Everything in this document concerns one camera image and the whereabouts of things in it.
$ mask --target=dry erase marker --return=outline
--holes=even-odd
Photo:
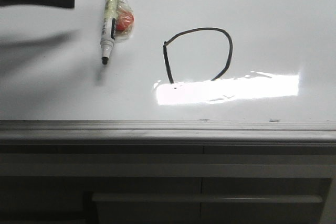
[[[104,24],[100,40],[104,65],[109,61],[116,40],[118,1],[119,0],[106,0],[105,3]]]

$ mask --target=white surface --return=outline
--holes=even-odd
[[[0,8],[0,120],[336,121],[336,0],[128,1],[134,33],[116,44],[106,68],[99,45],[104,0],[76,0],[75,10]],[[180,84],[188,90],[179,90],[184,102],[159,105],[163,89],[165,104],[176,104],[163,42],[211,26],[233,39],[222,77],[229,87],[219,84],[223,93],[215,98],[203,95],[217,91],[205,81],[225,64],[226,38],[186,35],[168,47],[174,80],[189,83]]]

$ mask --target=marker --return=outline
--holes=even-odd
[[[118,1],[119,0],[106,0],[105,3],[104,24],[100,40],[104,65],[109,61],[116,40]]]

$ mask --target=whiteboard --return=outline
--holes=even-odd
[[[336,0],[127,0],[132,37],[101,64],[104,0],[0,8],[0,120],[336,121]],[[218,27],[169,45],[192,28]]]

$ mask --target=black marker tip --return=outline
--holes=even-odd
[[[107,57],[103,57],[102,60],[104,65],[107,65],[107,62],[109,62],[109,58]]]

